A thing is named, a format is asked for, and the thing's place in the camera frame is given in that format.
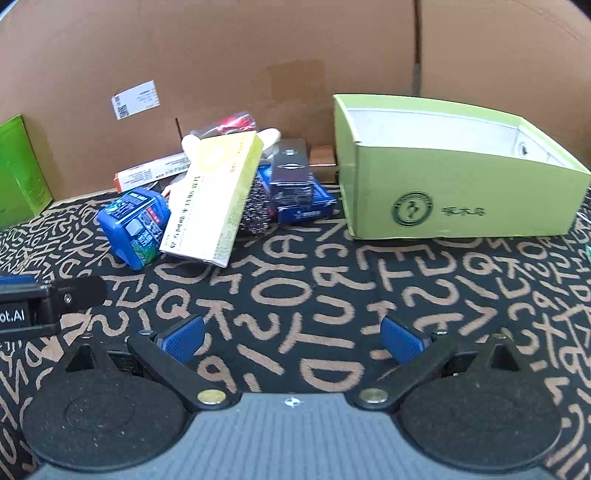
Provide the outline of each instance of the black circular pad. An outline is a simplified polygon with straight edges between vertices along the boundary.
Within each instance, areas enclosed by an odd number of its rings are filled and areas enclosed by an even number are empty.
[[[561,429],[560,414],[543,385],[496,369],[421,385],[402,403],[400,422],[435,460],[485,473],[538,462]]]
[[[22,429],[42,460],[102,472],[138,465],[168,449],[186,415],[180,399],[156,382],[84,370],[42,388],[25,410]]]

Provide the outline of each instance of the qr code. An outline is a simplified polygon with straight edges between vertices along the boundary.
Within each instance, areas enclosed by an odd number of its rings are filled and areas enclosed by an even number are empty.
[[[127,105],[121,105],[117,107],[117,116],[119,117],[119,119],[129,116],[129,110],[127,110]]]

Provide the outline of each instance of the black carpet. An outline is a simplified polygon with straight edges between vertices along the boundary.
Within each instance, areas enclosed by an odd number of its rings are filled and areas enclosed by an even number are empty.
[[[556,238],[359,242],[338,213],[239,239],[227,269],[165,257],[136,273],[114,259],[95,221],[110,198],[54,207],[0,233],[4,273],[102,275],[109,285],[103,306],[64,317],[59,338],[2,348],[6,427],[19,428],[43,377],[83,332],[122,343],[139,329],[202,314],[208,334],[192,362],[202,376],[230,390],[337,392],[370,384],[395,365],[378,338],[380,318],[391,314],[475,342],[500,330],[511,335],[563,415],[550,469],[559,478],[589,478],[587,225],[577,221]],[[31,458],[4,432],[0,469],[21,478]]]

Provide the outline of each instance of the dark blue box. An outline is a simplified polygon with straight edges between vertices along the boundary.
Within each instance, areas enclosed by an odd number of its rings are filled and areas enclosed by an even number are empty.
[[[258,167],[257,176],[263,188],[269,192],[271,187],[271,166],[262,165]],[[331,216],[335,211],[335,198],[328,193],[324,187],[314,179],[314,195],[309,205],[291,205],[277,207],[272,205],[271,214],[277,218],[277,223],[297,223],[307,220],[316,220]]]
[[[279,141],[273,156],[270,195],[278,207],[306,205],[314,196],[314,176],[308,166],[306,142],[298,138]]]

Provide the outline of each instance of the blue gripper pad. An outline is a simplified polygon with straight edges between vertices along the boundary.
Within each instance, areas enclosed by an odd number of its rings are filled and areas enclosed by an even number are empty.
[[[428,335],[388,317],[384,317],[380,324],[379,338],[384,348],[401,364],[413,359],[431,343]]]
[[[156,337],[156,345],[185,364],[199,350],[205,340],[203,317],[190,317],[173,325]]]
[[[0,277],[0,285],[7,283],[37,283],[34,275],[10,275],[7,277]]]

